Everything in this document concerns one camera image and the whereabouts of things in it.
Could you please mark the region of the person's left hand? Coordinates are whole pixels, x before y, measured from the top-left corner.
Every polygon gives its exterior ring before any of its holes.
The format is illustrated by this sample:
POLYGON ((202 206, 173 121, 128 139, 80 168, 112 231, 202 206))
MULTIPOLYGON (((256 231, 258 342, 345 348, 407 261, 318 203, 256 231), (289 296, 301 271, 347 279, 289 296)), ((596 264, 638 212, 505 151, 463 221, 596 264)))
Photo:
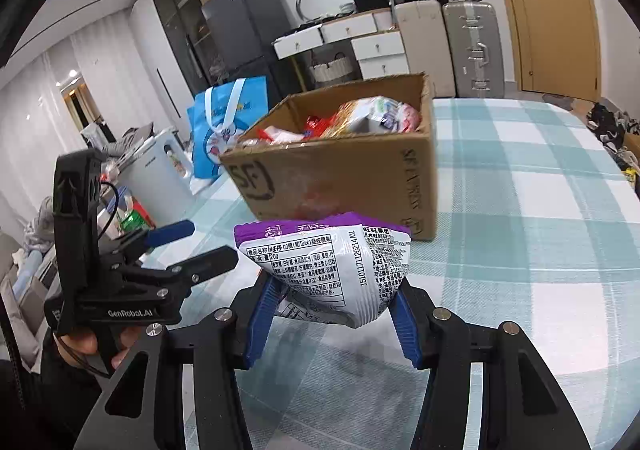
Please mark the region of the person's left hand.
MULTIPOLYGON (((134 346, 143 331, 142 326, 127 327, 119 334, 120 351, 111 359, 111 367, 117 369, 124 360, 129 349, 134 346)), ((56 347, 63 360, 74 368, 81 368, 82 362, 96 355, 99 349, 98 339, 92 331, 84 330, 57 337, 53 335, 56 347)))

